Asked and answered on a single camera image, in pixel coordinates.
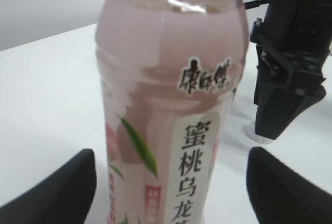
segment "black plastic part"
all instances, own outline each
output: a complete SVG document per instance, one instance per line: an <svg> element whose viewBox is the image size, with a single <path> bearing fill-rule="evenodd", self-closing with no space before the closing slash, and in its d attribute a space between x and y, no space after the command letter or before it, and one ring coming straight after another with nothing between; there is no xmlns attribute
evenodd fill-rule
<svg viewBox="0 0 332 224"><path fill-rule="evenodd" d="M263 148L250 151L246 186L260 224L332 223L332 196Z"/></svg>
<svg viewBox="0 0 332 224"><path fill-rule="evenodd" d="M255 132L276 139L326 95L322 67L332 41L332 0L256 0L246 7L266 2L265 19L251 33L259 62Z"/></svg>
<svg viewBox="0 0 332 224"><path fill-rule="evenodd" d="M82 150L36 187L0 208L0 223L83 224L95 189L94 153Z"/></svg>

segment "white tabletop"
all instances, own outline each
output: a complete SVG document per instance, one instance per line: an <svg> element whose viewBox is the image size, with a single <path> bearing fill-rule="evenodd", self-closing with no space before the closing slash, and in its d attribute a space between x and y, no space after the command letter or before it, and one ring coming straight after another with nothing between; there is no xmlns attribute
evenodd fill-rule
<svg viewBox="0 0 332 224"><path fill-rule="evenodd" d="M95 25L0 52L0 206L39 183L83 148L96 157L98 188L87 224L108 211L105 133ZM206 224L257 224L245 187L243 134L255 118L257 55L250 46L243 80L225 125L205 208ZM332 193L332 61L325 100L265 146L293 170Z"/></svg>

